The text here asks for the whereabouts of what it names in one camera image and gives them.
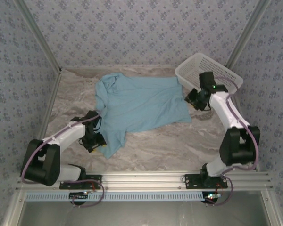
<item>blue floral pattern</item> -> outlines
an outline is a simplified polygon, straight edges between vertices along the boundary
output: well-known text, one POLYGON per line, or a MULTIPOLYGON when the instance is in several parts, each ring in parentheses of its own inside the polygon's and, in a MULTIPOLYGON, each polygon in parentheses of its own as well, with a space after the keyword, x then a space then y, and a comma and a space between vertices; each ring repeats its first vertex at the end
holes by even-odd
POLYGON ((26 0, 61 67, 225 64, 257 0, 26 0))
POLYGON ((261 129, 260 166, 272 173, 283 208, 283 0, 267 8, 234 71, 244 79, 242 112, 261 129))
POLYGON ((0 225, 55 73, 12 0, 0 0, 0 225))

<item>mounting plate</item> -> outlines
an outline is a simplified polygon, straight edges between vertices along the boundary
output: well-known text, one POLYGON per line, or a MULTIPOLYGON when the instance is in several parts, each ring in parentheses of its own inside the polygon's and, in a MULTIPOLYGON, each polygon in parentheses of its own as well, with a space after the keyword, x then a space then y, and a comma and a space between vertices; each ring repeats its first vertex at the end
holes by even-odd
MULTIPOLYGON (((88 180, 88 179, 93 179, 93 180, 97 180, 99 182, 102 182, 102 175, 86 175, 84 180, 88 180)), ((73 183, 67 183, 67 182, 61 182, 60 183, 60 189, 61 190, 90 190, 90 189, 94 189, 95 190, 100 190, 101 187, 99 184, 97 183, 90 183, 90 182, 83 182, 83 183, 78 183, 78 184, 73 184, 73 183)))
POLYGON ((217 189, 220 188, 217 184, 220 184, 222 188, 227 188, 227 182, 221 179, 221 177, 209 178, 205 182, 202 180, 200 174, 185 174, 185 187, 186 189, 217 189))

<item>wallpaper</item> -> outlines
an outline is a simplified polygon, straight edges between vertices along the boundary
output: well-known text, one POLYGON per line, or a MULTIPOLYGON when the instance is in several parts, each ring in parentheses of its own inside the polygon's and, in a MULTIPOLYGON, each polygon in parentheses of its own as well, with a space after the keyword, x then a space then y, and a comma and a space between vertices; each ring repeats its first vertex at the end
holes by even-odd
POLYGON ((0 0, 0 225, 55 73, 12 0, 0 0))
POLYGON ((25 0, 61 67, 225 64, 257 0, 25 0))
POLYGON ((274 0, 234 71, 244 78, 244 116, 261 130, 260 166, 273 174, 283 208, 283 0, 274 0))

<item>laundry basket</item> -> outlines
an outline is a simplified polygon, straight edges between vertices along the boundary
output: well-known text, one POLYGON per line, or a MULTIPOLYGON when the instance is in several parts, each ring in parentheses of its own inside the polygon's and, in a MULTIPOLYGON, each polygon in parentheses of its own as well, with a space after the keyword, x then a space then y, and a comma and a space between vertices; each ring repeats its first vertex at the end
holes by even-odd
POLYGON ((179 83, 188 90, 193 88, 200 90, 199 74, 203 72, 213 72, 216 83, 224 84, 231 94, 237 91, 236 87, 227 79, 216 79, 217 77, 226 77, 235 82, 238 87, 243 83, 239 75, 202 53, 194 54, 175 69, 179 83))

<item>marble surface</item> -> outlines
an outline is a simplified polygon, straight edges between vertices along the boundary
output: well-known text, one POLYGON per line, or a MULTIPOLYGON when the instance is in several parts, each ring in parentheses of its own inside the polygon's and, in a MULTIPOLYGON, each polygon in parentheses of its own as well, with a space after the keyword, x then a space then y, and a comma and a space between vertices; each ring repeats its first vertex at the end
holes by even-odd
MULTIPOLYGON (((71 118, 95 109, 95 84, 105 74, 121 72, 128 77, 171 77, 174 68, 118 67, 63 70, 46 136, 63 128, 71 118)), ((110 159, 100 152, 88 153, 78 142, 61 156, 62 163, 87 171, 199 170, 218 154, 225 131, 216 112, 195 111, 192 123, 173 123, 145 132, 127 133, 127 142, 110 159)))

